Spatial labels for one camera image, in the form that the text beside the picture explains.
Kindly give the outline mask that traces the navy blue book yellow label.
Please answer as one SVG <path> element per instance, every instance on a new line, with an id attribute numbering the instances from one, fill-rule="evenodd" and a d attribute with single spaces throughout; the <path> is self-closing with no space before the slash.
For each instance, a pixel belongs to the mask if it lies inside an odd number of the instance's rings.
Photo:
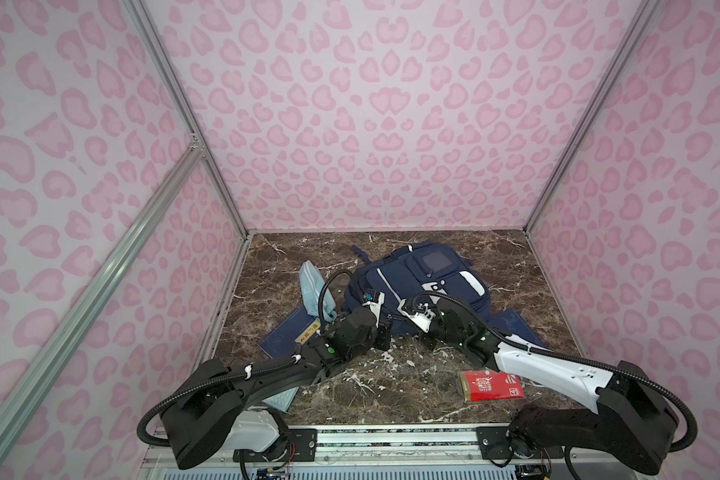
<path id="1" fill-rule="evenodd" d="M 530 325 L 515 309 L 507 309 L 501 313 L 492 315 L 487 323 L 498 330 L 517 335 L 522 339 L 545 348 L 541 338 L 531 329 Z"/>

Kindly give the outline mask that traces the navy blue student backpack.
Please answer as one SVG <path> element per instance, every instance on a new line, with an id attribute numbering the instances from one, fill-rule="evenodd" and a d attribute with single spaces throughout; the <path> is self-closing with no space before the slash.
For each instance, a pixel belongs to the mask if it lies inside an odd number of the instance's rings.
<path id="1" fill-rule="evenodd" d="M 491 316 L 488 286 L 472 269 L 472 262 L 443 243 L 424 242 L 401 247 L 380 260 L 373 261 L 366 252 L 353 246 L 351 250 L 364 264 L 353 273 L 344 293 L 344 306 L 352 311 L 363 303 L 363 296 L 372 291 L 384 294 L 380 321 L 394 335 L 414 336 L 418 329 L 407 320 L 398 307 L 401 301 L 424 291 L 441 291 L 465 303 L 481 318 Z"/>

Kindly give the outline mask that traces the navy blue notebook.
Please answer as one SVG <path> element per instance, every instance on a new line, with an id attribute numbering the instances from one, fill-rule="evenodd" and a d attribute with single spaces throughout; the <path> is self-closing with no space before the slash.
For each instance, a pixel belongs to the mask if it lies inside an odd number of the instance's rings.
<path id="1" fill-rule="evenodd" d="M 292 353 L 297 344 L 309 340 L 320 327 L 319 319 L 299 306 L 264 337 L 259 347 L 270 358 L 284 356 Z"/>

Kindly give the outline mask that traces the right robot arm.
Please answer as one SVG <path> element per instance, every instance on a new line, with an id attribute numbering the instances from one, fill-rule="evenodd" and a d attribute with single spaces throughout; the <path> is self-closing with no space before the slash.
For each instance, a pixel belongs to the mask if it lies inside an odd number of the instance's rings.
<path id="1" fill-rule="evenodd" d="M 522 407 L 506 434 L 517 453 L 596 450 L 635 472 L 656 475 L 669 453 L 696 438 L 695 419 L 683 401 L 634 364 L 613 366 L 540 347 L 488 325 L 468 305 L 439 292 L 404 300 L 399 310 L 427 339 L 459 349 L 474 365 L 577 402 L 561 410 Z"/>

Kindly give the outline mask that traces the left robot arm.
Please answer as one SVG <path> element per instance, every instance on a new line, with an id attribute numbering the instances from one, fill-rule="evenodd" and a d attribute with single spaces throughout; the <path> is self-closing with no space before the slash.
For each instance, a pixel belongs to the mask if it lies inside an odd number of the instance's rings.
<path id="1" fill-rule="evenodd" d="M 196 467 L 224 444 L 247 408 L 296 387 L 342 373 L 369 350 L 389 347 L 390 322 L 369 307 L 350 313 L 325 335 L 315 335 L 291 354 L 245 366 L 214 359 L 203 363 L 159 413 L 177 466 Z"/>

